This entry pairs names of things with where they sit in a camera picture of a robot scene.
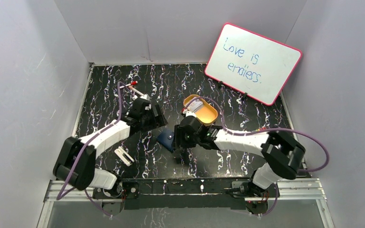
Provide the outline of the silver credit card stack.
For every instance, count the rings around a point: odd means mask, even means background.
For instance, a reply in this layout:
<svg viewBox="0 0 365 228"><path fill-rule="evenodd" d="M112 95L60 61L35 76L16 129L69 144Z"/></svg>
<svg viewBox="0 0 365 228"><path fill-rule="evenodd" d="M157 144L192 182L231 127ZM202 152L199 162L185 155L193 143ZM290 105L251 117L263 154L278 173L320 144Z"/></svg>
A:
<svg viewBox="0 0 365 228"><path fill-rule="evenodd" d="M195 99L188 105L188 110L195 113L202 109L204 106L203 101L201 99Z"/></svg>

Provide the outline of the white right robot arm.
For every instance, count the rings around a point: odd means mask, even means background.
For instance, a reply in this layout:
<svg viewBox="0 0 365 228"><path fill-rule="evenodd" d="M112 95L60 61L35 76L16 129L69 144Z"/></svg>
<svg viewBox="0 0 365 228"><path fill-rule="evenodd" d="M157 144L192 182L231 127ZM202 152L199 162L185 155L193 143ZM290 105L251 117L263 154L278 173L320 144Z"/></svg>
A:
<svg viewBox="0 0 365 228"><path fill-rule="evenodd" d="M249 182L249 192L262 196L268 187L280 179L294 180L306 149L290 134L288 129L245 133L230 131L222 126L205 126L198 118L187 116L174 127L173 146L206 150L235 150L262 156L265 164L254 171Z"/></svg>

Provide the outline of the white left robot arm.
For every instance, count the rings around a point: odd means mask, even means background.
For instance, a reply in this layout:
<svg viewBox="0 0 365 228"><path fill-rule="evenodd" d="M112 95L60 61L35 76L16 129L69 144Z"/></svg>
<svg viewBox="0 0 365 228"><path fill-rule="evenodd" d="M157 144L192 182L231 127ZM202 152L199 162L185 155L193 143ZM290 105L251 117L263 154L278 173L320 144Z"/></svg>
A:
<svg viewBox="0 0 365 228"><path fill-rule="evenodd" d="M101 188L110 197L117 198L123 192L123 185L116 174L96 168L97 157L138 132L165 125L167 120L157 102L137 98L126 113L104 128L81 138L65 139L53 175L78 190Z"/></svg>

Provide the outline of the blue leather card holder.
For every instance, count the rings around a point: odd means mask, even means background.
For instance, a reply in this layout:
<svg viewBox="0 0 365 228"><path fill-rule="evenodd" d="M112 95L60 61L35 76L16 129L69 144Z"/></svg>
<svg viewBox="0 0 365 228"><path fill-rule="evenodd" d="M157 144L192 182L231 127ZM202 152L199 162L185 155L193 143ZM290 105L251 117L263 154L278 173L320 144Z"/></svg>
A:
<svg viewBox="0 0 365 228"><path fill-rule="evenodd" d="M160 135L156 138L158 143L166 148L169 152L173 153L174 147L174 132L168 129L163 130Z"/></svg>

